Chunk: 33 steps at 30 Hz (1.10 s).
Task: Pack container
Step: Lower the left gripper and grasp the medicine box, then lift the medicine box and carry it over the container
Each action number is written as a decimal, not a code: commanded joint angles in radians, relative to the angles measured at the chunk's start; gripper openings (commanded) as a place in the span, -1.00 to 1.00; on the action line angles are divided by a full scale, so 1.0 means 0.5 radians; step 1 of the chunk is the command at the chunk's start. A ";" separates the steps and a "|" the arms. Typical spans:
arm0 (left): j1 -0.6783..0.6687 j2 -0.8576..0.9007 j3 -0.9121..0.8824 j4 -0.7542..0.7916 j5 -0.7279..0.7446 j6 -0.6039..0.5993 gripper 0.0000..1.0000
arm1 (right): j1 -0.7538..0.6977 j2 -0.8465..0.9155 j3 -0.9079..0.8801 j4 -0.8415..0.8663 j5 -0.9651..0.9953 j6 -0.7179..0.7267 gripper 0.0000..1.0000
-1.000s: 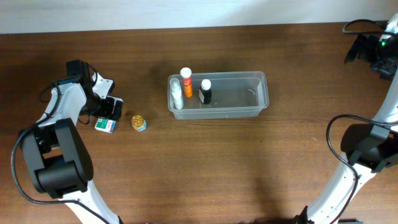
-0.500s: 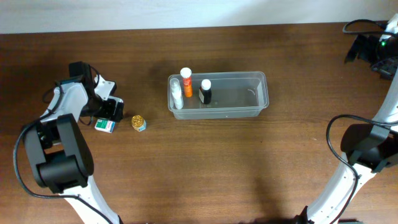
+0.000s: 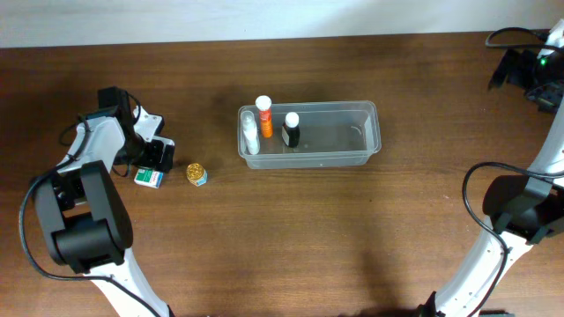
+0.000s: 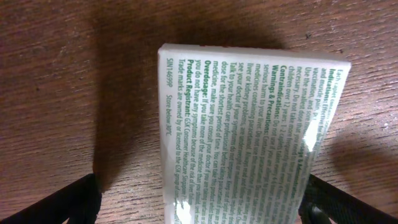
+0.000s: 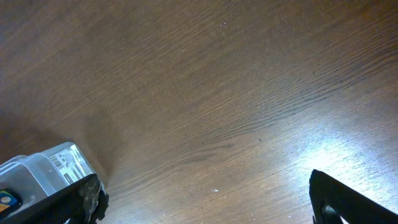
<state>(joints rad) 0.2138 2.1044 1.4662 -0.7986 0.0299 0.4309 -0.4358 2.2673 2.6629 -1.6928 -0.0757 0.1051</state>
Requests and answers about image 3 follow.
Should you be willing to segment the white green medicine box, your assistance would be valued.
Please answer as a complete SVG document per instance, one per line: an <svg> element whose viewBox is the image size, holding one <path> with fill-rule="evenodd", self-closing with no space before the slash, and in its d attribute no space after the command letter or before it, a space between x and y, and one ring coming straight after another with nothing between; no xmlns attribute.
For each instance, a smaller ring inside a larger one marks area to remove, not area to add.
<svg viewBox="0 0 564 317"><path fill-rule="evenodd" d="M163 177L162 172L139 168L134 177L134 182L148 188L159 188Z"/></svg>

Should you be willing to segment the small gold-lidded balm jar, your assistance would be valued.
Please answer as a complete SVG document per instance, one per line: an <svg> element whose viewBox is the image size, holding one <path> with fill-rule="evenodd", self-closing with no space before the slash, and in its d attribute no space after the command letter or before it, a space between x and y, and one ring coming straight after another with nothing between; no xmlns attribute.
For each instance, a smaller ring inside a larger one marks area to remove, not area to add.
<svg viewBox="0 0 564 317"><path fill-rule="evenodd" d="M202 165L192 163L186 168L186 177L191 184L199 187L207 182L208 174Z"/></svg>

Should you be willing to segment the white lotion bottle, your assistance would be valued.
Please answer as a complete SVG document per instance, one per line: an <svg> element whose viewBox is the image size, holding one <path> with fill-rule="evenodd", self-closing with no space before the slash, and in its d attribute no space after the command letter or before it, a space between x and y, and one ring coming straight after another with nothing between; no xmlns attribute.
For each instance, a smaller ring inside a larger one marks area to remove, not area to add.
<svg viewBox="0 0 564 317"><path fill-rule="evenodd" d="M247 110L241 113L241 128L249 154L258 154L260 151L260 140L256 119L251 111Z"/></svg>

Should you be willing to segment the orange tube with white cap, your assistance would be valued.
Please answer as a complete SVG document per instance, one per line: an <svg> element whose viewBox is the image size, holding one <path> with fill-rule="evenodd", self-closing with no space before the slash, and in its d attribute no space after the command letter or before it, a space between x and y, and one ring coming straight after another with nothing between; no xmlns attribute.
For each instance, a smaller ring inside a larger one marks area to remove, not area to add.
<svg viewBox="0 0 564 317"><path fill-rule="evenodd" d="M256 107L258 109L261 132L264 138L271 138L273 136L271 105L271 98L266 95L261 95L256 98Z"/></svg>

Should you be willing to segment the dark bottle with white cap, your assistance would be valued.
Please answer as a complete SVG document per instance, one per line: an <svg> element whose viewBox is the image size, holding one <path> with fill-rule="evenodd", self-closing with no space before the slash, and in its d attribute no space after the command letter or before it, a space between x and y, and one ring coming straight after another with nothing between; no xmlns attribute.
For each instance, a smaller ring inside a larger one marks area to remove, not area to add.
<svg viewBox="0 0 564 317"><path fill-rule="evenodd" d="M286 115L284 124L282 126L282 138L286 146L295 148L300 141L300 118L295 112L290 112Z"/></svg>

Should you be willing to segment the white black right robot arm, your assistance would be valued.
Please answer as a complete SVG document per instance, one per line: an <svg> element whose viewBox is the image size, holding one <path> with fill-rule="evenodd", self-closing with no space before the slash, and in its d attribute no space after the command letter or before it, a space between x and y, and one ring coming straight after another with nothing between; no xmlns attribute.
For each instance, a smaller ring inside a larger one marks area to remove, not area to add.
<svg viewBox="0 0 564 317"><path fill-rule="evenodd" d="M553 114L547 138L526 169L505 163L505 174L486 191L481 232L457 273L427 302L418 316L478 316L510 267L541 240L563 232L563 51L543 47L506 51L488 86L508 83L523 89L539 110Z"/></svg>

